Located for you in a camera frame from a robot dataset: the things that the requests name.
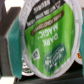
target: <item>green label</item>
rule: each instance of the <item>green label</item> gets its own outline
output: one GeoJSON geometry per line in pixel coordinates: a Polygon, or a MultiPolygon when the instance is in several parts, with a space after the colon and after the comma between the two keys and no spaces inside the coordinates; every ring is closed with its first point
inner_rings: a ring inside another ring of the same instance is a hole
{"type": "Polygon", "coordinates": [[[64,45],[57,45],[53,50],[44,57],[44,67],[47,72],[51,73],[57,68],[66,56],[66,48],[64,45]]]}
{"type": "Polygon", "coordinates": [[[26,28],[25,42],[32,64],[44,75],[51,76],[71,57],[74,37],[74,14],[64,3],[26,28]]]}

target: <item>gray surface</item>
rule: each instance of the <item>gray surface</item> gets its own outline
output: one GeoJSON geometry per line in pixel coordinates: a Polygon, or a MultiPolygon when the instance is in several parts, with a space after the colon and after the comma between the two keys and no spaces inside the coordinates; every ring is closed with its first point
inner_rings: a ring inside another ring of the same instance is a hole
{"type": "Polygon", "coordinates": [[[5,14],[6,14],[6,9],[5,9],[4,0],[0,0],[0,21],[5,16],[5,14]]]}

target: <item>coffee pod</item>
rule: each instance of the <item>coffee pod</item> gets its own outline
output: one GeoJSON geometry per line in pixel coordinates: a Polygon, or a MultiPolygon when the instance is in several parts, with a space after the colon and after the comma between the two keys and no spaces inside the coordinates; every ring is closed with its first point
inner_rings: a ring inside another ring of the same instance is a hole
{"type": "Polygon", "coordinates": [[[82,11],[78,0],[26,0],[19,15],[24,60],[40,78],[54,79],[79,50],[82,11]]]}

